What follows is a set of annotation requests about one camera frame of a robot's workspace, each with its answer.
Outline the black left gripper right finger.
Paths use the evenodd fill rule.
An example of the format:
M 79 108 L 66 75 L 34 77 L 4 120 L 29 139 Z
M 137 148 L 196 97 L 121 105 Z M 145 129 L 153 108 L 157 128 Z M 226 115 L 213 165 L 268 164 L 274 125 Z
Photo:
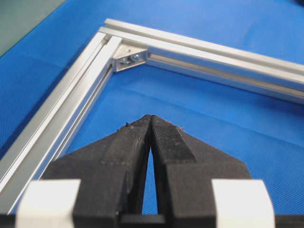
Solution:
M 250 179 L 240 160 L 151 117 L 158 212 L 173 228 L 216 227 L 212 179 Z

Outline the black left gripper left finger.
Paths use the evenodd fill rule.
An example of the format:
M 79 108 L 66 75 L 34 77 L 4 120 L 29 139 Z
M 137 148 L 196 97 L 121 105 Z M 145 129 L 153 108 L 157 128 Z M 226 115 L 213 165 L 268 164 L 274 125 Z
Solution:
M 120 214 L 141 213 L 150 120 L 145 115 L 48 165 L 45 180 L 81 181 L 72 213 L 75 227 L 116 228 Z

